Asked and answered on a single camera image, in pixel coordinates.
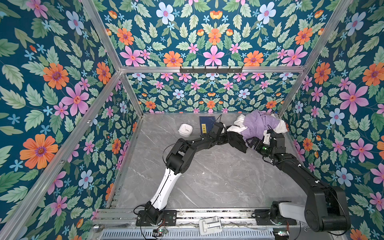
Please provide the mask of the black cloth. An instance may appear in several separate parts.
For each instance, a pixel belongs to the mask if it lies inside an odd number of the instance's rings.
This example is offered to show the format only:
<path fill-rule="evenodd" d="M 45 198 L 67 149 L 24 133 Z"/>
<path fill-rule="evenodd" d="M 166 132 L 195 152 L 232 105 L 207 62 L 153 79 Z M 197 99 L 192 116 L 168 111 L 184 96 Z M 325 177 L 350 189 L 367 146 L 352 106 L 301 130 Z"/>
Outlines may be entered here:
<path fill-rule="evenodd" d="M 243 136 L 236 132 L 228 132 L 228 143 L 233 147 L 239 150 L 242 153 L 247 152 L 247 145 L 246 142 L 243 139 Z"/>

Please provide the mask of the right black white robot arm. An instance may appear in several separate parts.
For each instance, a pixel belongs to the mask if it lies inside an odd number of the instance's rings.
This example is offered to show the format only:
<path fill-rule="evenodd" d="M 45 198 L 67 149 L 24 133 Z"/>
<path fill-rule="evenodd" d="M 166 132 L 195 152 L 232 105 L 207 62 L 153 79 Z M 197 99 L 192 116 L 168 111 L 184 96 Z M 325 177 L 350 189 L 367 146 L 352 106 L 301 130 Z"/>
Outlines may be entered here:
<path fill-rule="evenodd" d="M 283 134 L 272 133 L 268 144 L 257 137 L 247 139 L 246 144 L 258 152 L 266 163 L 292 178 L 307 196 L 304 205 L 274 201 L 270 210 L 273 222 L 292 219 L 307 224 L 314 232 L 333 234 L 340 234 L 351 228 L 345 191 L 320 180 L 294 155 L 287 153 Z"/>

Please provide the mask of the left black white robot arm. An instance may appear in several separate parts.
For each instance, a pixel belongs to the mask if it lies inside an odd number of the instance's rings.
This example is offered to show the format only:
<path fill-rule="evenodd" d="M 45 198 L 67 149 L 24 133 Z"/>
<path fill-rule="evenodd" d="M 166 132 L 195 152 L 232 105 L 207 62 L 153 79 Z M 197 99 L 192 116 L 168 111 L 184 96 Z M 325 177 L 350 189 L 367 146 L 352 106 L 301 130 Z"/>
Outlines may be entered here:
<path fill-rule="evenodd" d="M 195 140 L 179 139 L 165 159 L 165 173 L 154 196 L 145 204 L 144 214 L 147 222 L 158 225 L 164 215 L 169 196 L 182 174 L 190 167 L 195 154 L 201 150 L 208 150 L 216 145 L 229 142 L 227 133 L 203 134 Z"/>

